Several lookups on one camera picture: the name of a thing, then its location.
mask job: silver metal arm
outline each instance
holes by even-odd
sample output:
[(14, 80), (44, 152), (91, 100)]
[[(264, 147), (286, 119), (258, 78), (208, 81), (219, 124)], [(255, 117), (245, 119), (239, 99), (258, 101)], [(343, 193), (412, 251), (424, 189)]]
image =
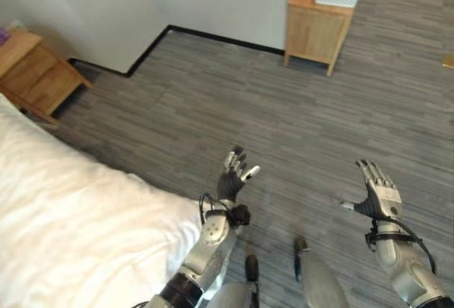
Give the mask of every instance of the silver metal arm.
[[(401, 233), (399, 226), (388, 221), (379, 221), (377, 227), (381, 234)], [(388, 274), (394, 290), (408, 305), (420, 307), (437, 297), (448, 296), (414, 244), (386, 239), (376, 241), (375, 245), (378, 263)]]
[[(219, 275), (225, 275), (228, 261), (236, 244), (238, 227), (249, 224), (247, 207), (236, 207), (236, 195), (246, 182), (260, 171), (260, 166), (245, 170), (246, 155), (235, 147), (223, 164), (217, 186), (213, 210), (207, 212), (206, 221), (201, 212), (202, 230), (199, 240), (180, 265), (177, 273), (159, 295), (155, 295), (145, 308), (197, 307), (204, 293)], [(206, 195), (201, 197), (203, 204)]]
[[(369, 246), (375, 244), (378, 262), (388, 274), (392, 287), (415, 308), (432, 307), (430, 302), (448, 298), (435, 275), (435, 261), (422, 240), (401, 222), (402, 201), (396, 185), (376, 164), (367, 160), (356, 163), (365, 176), (367, 199), (359, 204), (343, 202), (341, 205), (372, 218), (374, 227), (372, 233), (366, 235), (366, 241)], [(422, 261), (415, 243), (425, 248), (432, 271)]]
[[(229, 225), (225, 215), (210, 216), (202, 227), (199, 240), (177, 273), (183, 274), (205, 293), (228, 265), (236, 239), (236, 231)], [(155, 295), (145, 306), (145, 308), (170, 307), (170, 303), (160, 295)]]

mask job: table leg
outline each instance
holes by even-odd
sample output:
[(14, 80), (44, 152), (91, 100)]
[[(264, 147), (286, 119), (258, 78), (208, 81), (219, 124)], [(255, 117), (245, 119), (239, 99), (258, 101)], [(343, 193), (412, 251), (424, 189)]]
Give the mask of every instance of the table leg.
[(443, 66), (446, 68), (454, 69), (454, 55), (444, 55), (443, 56)]

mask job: white bedsheet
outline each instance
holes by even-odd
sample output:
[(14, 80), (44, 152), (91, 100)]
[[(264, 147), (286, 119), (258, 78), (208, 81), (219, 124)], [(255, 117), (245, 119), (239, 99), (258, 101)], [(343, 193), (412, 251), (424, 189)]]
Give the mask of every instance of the white bedsheet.
[(196, 205), (89, 160), (0, 94), (0, 307), (129, 308), (199, 237)]

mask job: wooden nightstand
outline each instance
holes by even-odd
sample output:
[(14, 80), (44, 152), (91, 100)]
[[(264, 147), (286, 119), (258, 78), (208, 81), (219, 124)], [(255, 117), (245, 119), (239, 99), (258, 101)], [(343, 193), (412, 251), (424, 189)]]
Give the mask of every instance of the wooden nightstand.
[(51, 114), (80, 84), (92, 88), (76, 69), (43, 39), (13, 30), (0, 46), (0, 92), (15, 105), (47, 122)]
[(354, 8), (315, 0), (289, 0), (285, 65), (290, 56), (306, 58), (328, 64), (331, 75), (354, 13)]

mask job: black cable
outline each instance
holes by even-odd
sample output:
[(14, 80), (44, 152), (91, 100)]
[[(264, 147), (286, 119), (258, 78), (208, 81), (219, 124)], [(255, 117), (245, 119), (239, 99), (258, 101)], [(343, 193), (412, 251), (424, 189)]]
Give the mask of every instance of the black cable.
[(205, 224), (205, 218), (204, 218), (204, 202), (205, 202), (205, 197), (207, 197), (210, 201), (210, 205), (211, 205), (211, 210), (213, 210), (213, 197), (210, 196), (210, 194), (208, 193), (203, 193), (200, 197), (199, 197), (199, 213), (200, 213), (200, 221), (201, 221), (201, 225), (204, 225)]
[(148, 301), (145, 301), (145, 302), (142, 302), (142, 303), (139, 303), (139, 304), (136, 304), (134, 307), (132, 308), (143, 308), (144, 306), (146, 306), (148, 303)]
[(210, 201), (210, 205), (211, 205), (211, 210), (213, 210), (213, 203), (217, 203), (217, 204), (220, 204), (224, 207), (224, 209), (226, 209), (227, 211), (227, 214), (229, 215), (229, 218), (231, 219), (231, 221), (236, 224), (236, 220), (233, 218), (233, 213), (232, 211), (227, 207), (227, 205), (225, 205), (223, 202), (217, 200), (217, 199), (214, 199), (209, 193), (205, 192), (203, 193), (200, 198), (199, 198), (199, 213), (200, 213), (200, 221), (201, 221), (201, 225), (204, 225), (205, 224), (205, 219), (204, 219), (204, 201), (205, 201), (205, 198), (208, 198), (209, 201)]
[(400, 226), (401, 228), (403, 228), (405, 230), (405, 232), (407, 232), (411, 237), (413, 237), (415, 242), (417, 242), (419, 244), (419, 246), (421, 247), (421, 249), (423, 249), (424, 253), (426, 253), (428, 261), (431, 264), (432, 273), (434, 275), (436, 275), (436, 273), (437, 273), (437, 263), (435, 262), (435, 259), (433, 258), (431, 252), (427, 249), (426, 244), (424, 244), (422, 239), (420, 239), (407, 225), (405, 225), (401, 221), (398, 221), (398, 220), (393, 219), (391, 217), (381, 218), (379, 220), (381, 220), (381, 221), (389, 221), (391, 223), (394, 223), (394, 224)]

